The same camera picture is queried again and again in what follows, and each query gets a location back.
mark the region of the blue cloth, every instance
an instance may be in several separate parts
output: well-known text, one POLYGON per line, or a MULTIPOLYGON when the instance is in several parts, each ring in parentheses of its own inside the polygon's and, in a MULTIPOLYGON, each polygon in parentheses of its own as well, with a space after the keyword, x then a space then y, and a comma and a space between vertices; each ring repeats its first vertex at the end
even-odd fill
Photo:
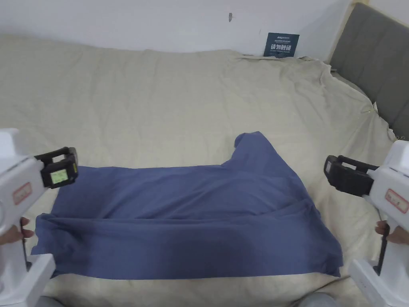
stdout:
POLYGON ((222 165, 80 167, 37 218, 33 254, 108 279, 339 276, 341 246, 299 177, 260 132, 235 147, 222 165))

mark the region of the black clamp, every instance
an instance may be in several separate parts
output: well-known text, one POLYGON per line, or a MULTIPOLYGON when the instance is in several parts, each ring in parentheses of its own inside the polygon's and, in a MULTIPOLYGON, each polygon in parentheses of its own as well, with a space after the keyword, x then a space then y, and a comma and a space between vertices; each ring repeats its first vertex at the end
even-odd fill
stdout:
POLYGON ((55 189, 69 185, 78 177, 78 157, 74 147, 63 147, 35 158, 44 163, 44 168, 41 170, 44 187, 55 189), (64 159, 53 161, 53 158, 62 155, 64 159))
POLYGON ((369 195, 373 184, 373 179, 367 174, 367 171, 377 168, 377 166, 344 156, 328 156, 324 165, 324 174, 328 182, 338 191, 362 197, 369 195), (343 163, 356 168, 352 169, 343 163))

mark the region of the gray headboard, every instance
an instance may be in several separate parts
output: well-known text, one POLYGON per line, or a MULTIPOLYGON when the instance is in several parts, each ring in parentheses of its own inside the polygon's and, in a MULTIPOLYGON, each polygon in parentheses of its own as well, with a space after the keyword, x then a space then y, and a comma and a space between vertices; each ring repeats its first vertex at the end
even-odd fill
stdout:
POLYGON ((376 102, 397 136, 409 140, 409 28, 356 4, 330 64, 376 102))

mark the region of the mattress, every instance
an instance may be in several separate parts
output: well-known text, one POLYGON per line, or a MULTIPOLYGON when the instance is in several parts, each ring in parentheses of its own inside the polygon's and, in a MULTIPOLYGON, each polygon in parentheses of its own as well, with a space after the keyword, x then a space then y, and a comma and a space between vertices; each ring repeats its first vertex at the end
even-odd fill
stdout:
MULTIPOLYGON (((21 130, 30 154, 74 146, 91 167, 220 164, 237 135, 262 132, 299 175, 341 243, 341 279, 318 273, 203 280, 52 279, 45 294, 69 306, 287 306, 324 291, 366 301, 347 268, 376 259, 379 219, 363 199, 330 187, 327 155, 383 162, 395 140, 369 99, 320 61, 121 51, 0 36, 0 127, 21 130)), ((47 191, 27 217, 51 210, 47 191)), ((31 248, 36 239, 28 241, 31 248)))

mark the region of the finger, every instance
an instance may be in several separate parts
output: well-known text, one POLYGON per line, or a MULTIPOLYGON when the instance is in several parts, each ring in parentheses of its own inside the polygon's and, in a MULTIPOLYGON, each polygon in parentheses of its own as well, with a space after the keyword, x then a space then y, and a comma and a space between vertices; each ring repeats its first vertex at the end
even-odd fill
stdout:
POLYGON ((29 230, 29 229, 23 229, 23 235, 24 238, 31 238, 32 236, 34 236, 34 231, 29 230))
POLYGON ((376 222, 376 225, 381 228, 386 228, 387 222, 386 221, 379 221, 376 222))
POLYGON ((396 243, 396 244, 403 244, 401 238, 398 235, 396 235, 395 233, 389 235, 386 238, 386 240, 388 240, 389 242, 392 242, 392 243, 396 243))
POLYGON ((3 236, 0 237, 0 245, 17 242, 22 239, 23 234, 18 231, 15 225, 13 225, 3 236))
POLYGON ((379 235, 384 235, 384 233, 385 233, 385 228, 382 228, 382 227, 375 227, 375 231, 376 231, 376 233, 377 234, 379 234, 379 235))
POLYGON ((26 226, 26 225, 28 225, 28 223, 30 222, 30 220, 29 220, 29 219, 26 219, 25 217, 22 217, 22 218, 20 219, 20 221, 21 221, 21 225, 22 225, 22 226, 26 226))
POLYGON ((387 239, 393 243, 409 244, 409 233, 400 226, 397 227, 388 238, 387 239))

